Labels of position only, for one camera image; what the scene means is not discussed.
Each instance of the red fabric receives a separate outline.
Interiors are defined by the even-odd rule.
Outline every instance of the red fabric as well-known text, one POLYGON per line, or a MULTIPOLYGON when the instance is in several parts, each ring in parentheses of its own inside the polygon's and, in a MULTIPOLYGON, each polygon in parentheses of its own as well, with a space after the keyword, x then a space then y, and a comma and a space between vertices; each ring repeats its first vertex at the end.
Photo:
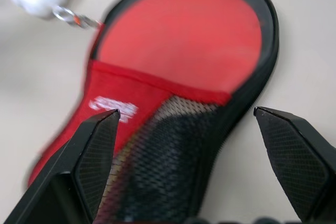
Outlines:
POLYGON ((47 147, 29 178, 30 185, 49 158, 74 134, 81 122, 106 110, 119 109, 114 154, 122 149, 130 136, 172 95, 199 102, 225 104, 230 95, 184 87, 148 74, 90 61, 86 89, 75 114, 62 133, 47 147))

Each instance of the black mesh fabric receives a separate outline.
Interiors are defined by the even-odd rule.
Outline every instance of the black mesh fabric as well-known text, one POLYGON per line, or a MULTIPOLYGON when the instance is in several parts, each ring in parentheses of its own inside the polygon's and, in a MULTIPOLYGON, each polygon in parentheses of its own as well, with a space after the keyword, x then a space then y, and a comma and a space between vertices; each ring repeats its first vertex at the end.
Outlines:
POLYGON ((101 121, 86 147, 76 169, 76 179, 84 202, 93 218, 101 202, 112 163, 118 113, 101 121))
POLYGON ((96 224, 189 217, 201 149, 218 106, 166 101, 113 159, 96 224))
POLYGON ((256 117, 273 171, 299 218, 308 218, 328 171, 289 122, 262 110, 256 117))

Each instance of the mesh upper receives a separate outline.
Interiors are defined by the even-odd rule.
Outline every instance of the mesh upper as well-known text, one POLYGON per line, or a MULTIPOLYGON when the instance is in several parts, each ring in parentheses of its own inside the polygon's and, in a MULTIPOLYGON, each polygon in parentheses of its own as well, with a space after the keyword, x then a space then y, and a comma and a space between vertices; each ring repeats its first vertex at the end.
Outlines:
POLYGON ((174 96, 113 159, 95 223, 183 222, 217 105, 174 96))

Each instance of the red insole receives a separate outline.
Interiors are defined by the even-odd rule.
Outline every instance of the red insole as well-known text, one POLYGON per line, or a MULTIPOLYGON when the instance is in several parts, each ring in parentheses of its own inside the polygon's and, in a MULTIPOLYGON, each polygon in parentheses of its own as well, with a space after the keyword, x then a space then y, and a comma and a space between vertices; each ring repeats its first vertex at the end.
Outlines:
POLYGON ((243 0, 139 0, 104 35, 98 59, 201 90, 233 93, 261 49, 243 0))

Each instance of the table surface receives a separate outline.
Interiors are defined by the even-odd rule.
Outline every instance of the table surface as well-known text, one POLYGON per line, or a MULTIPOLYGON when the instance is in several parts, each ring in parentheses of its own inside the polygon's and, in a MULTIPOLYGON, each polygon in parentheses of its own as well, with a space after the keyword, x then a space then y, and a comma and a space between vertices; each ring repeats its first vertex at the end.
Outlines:
MULTIPOLYGON (((100 18, 115 1, 72 0, 71 7, 100 18)), ((334 0, 272 1, 280 53, 255 105, 299 115, 336 145, 334 0)), ((0 0, 0 221, 23 194, 38 153, 78 102, 94 33, 30 17, 0 0)), ((213 223, 298 219, 272 172, 252 109, 218 156, 201 216, 213 223)))

